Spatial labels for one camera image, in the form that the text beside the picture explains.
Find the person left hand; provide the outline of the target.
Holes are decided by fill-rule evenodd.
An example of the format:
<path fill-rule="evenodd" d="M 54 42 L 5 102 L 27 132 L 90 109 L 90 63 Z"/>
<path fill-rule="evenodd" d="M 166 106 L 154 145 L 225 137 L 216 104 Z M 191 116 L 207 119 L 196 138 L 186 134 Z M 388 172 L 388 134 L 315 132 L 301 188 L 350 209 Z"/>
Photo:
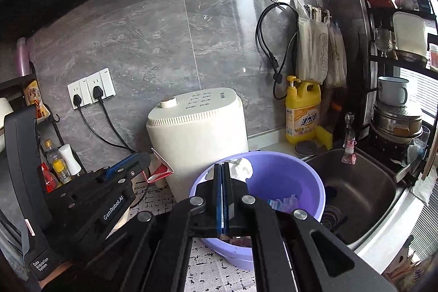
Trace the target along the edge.
<path fill-rule="evenodd" d="M 59 265 L 54 271 L 52 271 L 45 279 L 42 281 L 39 281 L 40 288 L 43 288 L 51 282 L 53 279 L 57 278 L 60 274 L 64 273 L 68 268 L 70 268 L 72 264 L 70 262 L 64 262 L 61 265 Z"/>

